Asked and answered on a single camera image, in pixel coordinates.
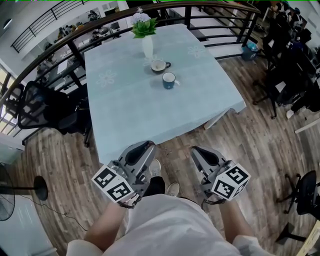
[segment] chair base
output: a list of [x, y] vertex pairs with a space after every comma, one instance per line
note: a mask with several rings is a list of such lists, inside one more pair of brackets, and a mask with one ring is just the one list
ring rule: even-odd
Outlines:
[[291, 189], [292, 189], [292, 193], [289, 194], [288, 196], [286, 196], [286, 197], [283, 198], [283, 199], [277, 198], [277, 199], [276, 199], [276, 203], [282, 203], [282, 202], [284, 202], [284, 201], [286, 201], [286, 200], [288, 200], [288, 199], [291, 199], [288, 210], [284, 210], [284, 211], [283, 211], [284, 214], [288, 214], [288, 213], [290, 212], [292, 206], [294, 205], [294, 202], [296, 201], [296, 197], [297, 197], [297, 194], [298, 194], [298, 184], [299, 184], [299, 182], [300, 182], [300, 180], [301, 180], [301, 175], [300, 175], [300, 174], [297, 174], [297, 175], [296, 175], [296, 177], [298, 178], [298, 181], [297, 181], [297, 183], [296, 183], [296, 186], [294, 185], [294, 183], [292, 182], [292, 180], [291, 180], [291, 178], [290, 178], [290, 176], [289, 176], [288, 174], [286, 174], [284, 177], [285, 177], [286, 179], [288, 179], [288, 181], [289, 181], [289, 183], [290, 183], [290, 187], [291, 187]]
[[36, 196], [45, 201], [48, 198], [48, 187], [45, 179], [42, 176], [36, 176], [33, 181], [34, 192]]
[[287, 223], [285, 225], [284, 229], [282, 230], [279, 237], [275, 240], [275, 242], [279, 245], [284, 245], [288, 238], [291, 238], [293, 240], [304, 242], [307, 238], [304, 236], [299, 236], [292, 234], [292, 231], [295, 229], [295, 227], [291, 223]]

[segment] wooden floor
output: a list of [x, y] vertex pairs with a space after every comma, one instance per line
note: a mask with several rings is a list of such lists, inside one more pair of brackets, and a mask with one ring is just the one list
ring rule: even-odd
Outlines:
[[[295, 225], [297, 235], [307, 236], [316, 220], [309, 215], [298, 216], [295, 209], [285, 215], [283, 210], [287, 205], [275, 201], [290, 191], [286, 173], [294, 177], [296, 173], [303, 175], [310, 170], [318, 171], [319, 127], [314, 126], [298, 135], [294, 130], [315, 120], [319, 114], [306, 110], [287, 120], [288, 106], [278, 108], [278, 118], [271, 120], [270, 102], [252, 105], [253, 99], [263, 95], [252, 83], [265, 77], [265, 60], [258, 58], [243, 62], [236, 57], [219, 63], [243, 96], [247, 108], [239, 114], [230, 110], [208, 130], [201, 126], [158, 145], [157, 158], [162, 164], [163, 178], [167, 185], [180, 183], [181, 196], [201, 203], [203, 195], [190, 157], [190, 147], [207, 146], [220, 151], [252, 175], [246, 191], [237, 201], [261, 245], [276, 255], [294, 256], [302, 242], [288, 240], [284, 246], [277, 245], [274, 242], [280, 231], [289, 219]], [[94, 146], [87, 149], [82, 143], [80, 135], [62, 136], [53, 129], [42, 130], [29, 139], [25, 152], [11, 166], [10, 173], [16, 185], [24, 186], [31, 186], [35, 175], [42, 175], [49, 188], [46, 204], [75, 217], [87, 229], [103, 211], [106, 201], [91, 182], [100, 166], [97, 152]], [[46, 207], [36, 205], [36, 209], [60, 256], [66, 254], [68, 242], [83, 238], [85, 231], [73, 219]], [[208, 205], [205, 211], [223, 233], [219, 208]]]

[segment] white sneaker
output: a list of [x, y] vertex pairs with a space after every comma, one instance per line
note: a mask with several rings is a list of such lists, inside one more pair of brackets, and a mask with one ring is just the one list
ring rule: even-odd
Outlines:
[[166, 190], [166, 194], [171, 197], [177, 197], [179, 194], [179, 190], [180, 190], [179, 183], [174, 182], [168, 187], [168, 189]]
[[161, 171], [161, 164], [157, 159], [153, 159], [149, 166], [149, 170], [151, 173], [151, 178], [161, 176], [160, 171]]
[[303, 113], [307, 110], [306, 106], [303, 106], [302, 108], [300, 108], [300, 112]]
[[295, 112], [293, 112], [291, 109], [289, 109], [286, 112], [285, 116], [286, 116], [287, 119], [290, 119], [294, 114], [295, 114]]

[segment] cup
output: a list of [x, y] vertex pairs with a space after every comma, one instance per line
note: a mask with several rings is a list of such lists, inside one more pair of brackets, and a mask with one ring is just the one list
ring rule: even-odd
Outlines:
[[175, 86], [176, 76], [173, 73], [167, 72], [162, 76], [163, 87], [167, 90], [172, 89]]
[[154, 60], [151, 63], [151, 70], [156, 73], [160, 74], [162, 73], [166, 68], [169, 68], [171, 66], [170, 62], [164, 62], [163, 60]]

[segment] trash bin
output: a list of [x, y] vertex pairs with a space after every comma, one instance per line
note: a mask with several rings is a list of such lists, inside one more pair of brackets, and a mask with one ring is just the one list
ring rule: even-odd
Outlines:
[[257, 56], [258, 47], [253, 42], [248, 42], [245, 47], [242, 47], [242, 59], [244, 61], [251, 61]]

